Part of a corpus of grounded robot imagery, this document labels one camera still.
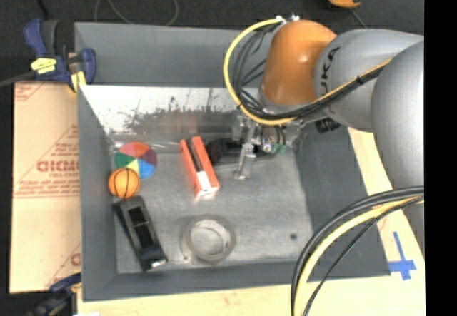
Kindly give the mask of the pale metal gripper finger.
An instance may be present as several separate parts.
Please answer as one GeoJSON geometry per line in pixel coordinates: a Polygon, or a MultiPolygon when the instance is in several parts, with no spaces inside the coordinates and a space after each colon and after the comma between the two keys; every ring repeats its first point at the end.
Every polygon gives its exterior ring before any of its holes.
{"type": "Polygon", "coordinates": [[[234,172],[234,178],[237,180],[243,180],[246,178],[246,156],[248,154],[248,148],[246,145],[242,145],[240,149],[240,156],[238,160],[238,167],[234,172]]]}
{"type": "Polygon", "coordinates": [[[251,170],[256,160],[255,145],[248,145],[246,147],[245,155],[245,177],[251,176],[251,170]]]}

